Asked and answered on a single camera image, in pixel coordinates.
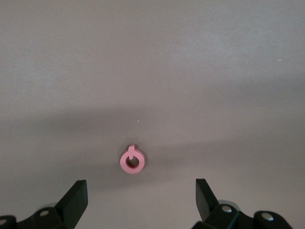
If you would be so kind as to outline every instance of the pink plastic ring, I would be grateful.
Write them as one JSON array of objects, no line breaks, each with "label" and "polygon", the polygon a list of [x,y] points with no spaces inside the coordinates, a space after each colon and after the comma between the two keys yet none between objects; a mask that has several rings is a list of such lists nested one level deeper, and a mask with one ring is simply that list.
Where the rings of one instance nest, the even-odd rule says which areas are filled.
[{"label": "pink plastic ring", "polygon": [[[136,167],[130,166],[127,163],[127,158],[129,158],[129,160],[132,160],[133,157],[136,157],[139,160],[139,164]],[[122,169],[129,174],[136,174],[141,172],[141,170],[144,168],[145,165],[145,158],[143,153],[138,150],[135,149],[134,145],[130,145],[128,150],[122,155],[121,160],[120,160],[120,164]]]}]

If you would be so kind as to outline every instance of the screw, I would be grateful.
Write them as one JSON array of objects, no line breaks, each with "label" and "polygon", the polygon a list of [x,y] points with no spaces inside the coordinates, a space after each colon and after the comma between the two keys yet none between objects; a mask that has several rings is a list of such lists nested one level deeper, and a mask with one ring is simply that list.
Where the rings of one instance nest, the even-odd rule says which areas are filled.
[{"label": "screw", "polygon": [[227,213],[232,212],[232,209],[231,209],[229,206],[226,206],[226,205],[224,205],[221,209],[222,209],[224,212],[227,212]]},{"label": "screw", "polygon": [[272,215],[270,215],[270,214],[267,213],[267,212],[262,213],[262,217],[263,217],[264,219],[268,220],[268,221],[273,221],[273,220],[274,220],[273,217],[272,217]]}]

